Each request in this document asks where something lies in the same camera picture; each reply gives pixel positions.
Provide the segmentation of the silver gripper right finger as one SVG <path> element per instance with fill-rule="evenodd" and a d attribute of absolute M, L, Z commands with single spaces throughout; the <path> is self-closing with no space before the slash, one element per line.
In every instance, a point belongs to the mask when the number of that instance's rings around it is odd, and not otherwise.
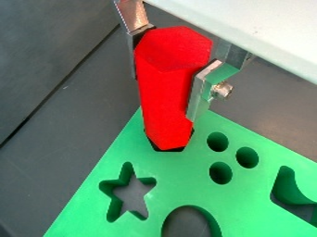
<path fill-rule="evenodd" d="M 232 86 L 225 80 L 241 70 L 252 57 L 249 52 L 225 40 L 217 41 L 213 55 L 215 58 L 192 77 L 185 111 L 189 121 L 195 121 L 208 110 L 212 100 L 225 100 L 231 95 Z"/>

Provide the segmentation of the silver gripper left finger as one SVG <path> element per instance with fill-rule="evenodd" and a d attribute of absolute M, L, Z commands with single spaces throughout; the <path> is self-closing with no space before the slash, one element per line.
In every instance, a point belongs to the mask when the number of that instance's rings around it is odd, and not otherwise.
<path fill-rule="evenodd" d="M 149 23 L 141 0 L 112 0 L 120 26 L 125 31 L 130 77 L 136 78 L 133 50 L 144 33 L 155 28 Z"/>

